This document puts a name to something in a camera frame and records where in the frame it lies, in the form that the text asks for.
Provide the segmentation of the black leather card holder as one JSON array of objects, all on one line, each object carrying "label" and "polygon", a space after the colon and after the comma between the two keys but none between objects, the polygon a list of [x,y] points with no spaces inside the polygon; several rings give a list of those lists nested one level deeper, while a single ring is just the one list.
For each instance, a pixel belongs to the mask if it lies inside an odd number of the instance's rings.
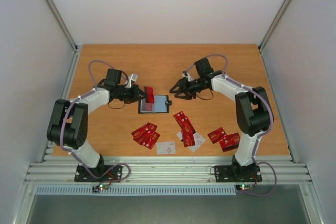
[{"label": "black leather card holder", "polygon": [[169,113],[172,101],[168,95],[155,95],[154,103],[147,103],[145,99],[139,101],[138,113],[139,114],[157,114]]}]

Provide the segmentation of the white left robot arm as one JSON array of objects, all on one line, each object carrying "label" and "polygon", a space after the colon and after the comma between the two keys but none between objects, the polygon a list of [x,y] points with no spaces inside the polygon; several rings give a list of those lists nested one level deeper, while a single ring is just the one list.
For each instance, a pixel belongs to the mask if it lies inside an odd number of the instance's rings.
[{"label": "white left robot arm", "polygon": [[89,92],[70,100],[58,99],[48,124],[47,140],[70,153],[86,170],[86,176],[94,181],[102,180],[109,170],[104,166],[102,155],[87,140],[89,114],[113,100],[131,104],[146,98],[145,92],[136,84],[138,75],[126,76],[122,84],[123,74],[122,70],[109,68],[106,77],[95,83]]}]

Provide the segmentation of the red card magnetic stripe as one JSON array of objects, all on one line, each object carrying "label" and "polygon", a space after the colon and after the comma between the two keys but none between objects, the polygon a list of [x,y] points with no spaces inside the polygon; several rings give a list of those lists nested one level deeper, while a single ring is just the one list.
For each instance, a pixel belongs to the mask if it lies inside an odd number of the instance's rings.
[{"label": "red card magnetic stripe", "polygon": [[155,99],[154,99],[154,90],[152,87],[145,86],[144,87],[144,92],[146,94],[145,102],[149,104],[154,104]]}]

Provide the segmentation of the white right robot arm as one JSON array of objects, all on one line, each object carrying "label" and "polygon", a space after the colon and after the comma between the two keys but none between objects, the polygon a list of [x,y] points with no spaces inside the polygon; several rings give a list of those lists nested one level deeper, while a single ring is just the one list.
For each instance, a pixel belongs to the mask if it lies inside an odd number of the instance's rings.
[{"label": "white right robot arm", "polygon": [[247,182],[261,180],[255,161],[262,137],[273,126],[274,116],[263,87],[252,88],[229,77],[225,70],[215,71],[207,57],[194,62],[199,78],[192,79],[185,70],[183,77],[170,89],[178,99],[192,100],[203,90],[218,92],[235,102],[236,120],[241,130],[238,149],[229,166],[216,166],[217,182]]}]

